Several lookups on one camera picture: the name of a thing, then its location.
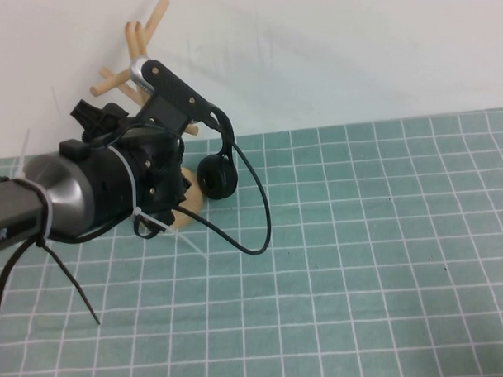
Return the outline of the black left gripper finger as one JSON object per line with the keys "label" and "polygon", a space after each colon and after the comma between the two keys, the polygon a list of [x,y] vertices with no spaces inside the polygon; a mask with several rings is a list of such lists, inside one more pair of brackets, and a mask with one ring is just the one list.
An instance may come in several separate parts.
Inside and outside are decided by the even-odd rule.
{"label": "black left gripper finger", "polygon": [[181,176],[179,181],[174,185],[173,192],[167,197],[166,207],[168,209],[168,225],[187,225],[191,222],[191,217],[175,209],[177,206],[187,201],[186,192],[190,186],[191,182],[185,176]]}
{"label": "black left gripper finger", "polygon": [[116,131],[121,122],[127,119],[127,111],[115,103],[99,108],[81,100],[70,116],[83,128],[82,140],[94,141]]}

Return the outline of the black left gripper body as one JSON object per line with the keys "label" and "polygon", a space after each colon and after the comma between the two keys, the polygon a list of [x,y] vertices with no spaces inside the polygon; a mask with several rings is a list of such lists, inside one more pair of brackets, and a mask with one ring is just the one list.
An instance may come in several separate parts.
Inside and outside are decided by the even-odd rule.
{"label": "black left gripper body", "polygon": [[124,144],[141,167],[140,208],[158,219],[167,219],[167,197],[183,176],[181,137],[152,122],[132,122],[124,135]]}

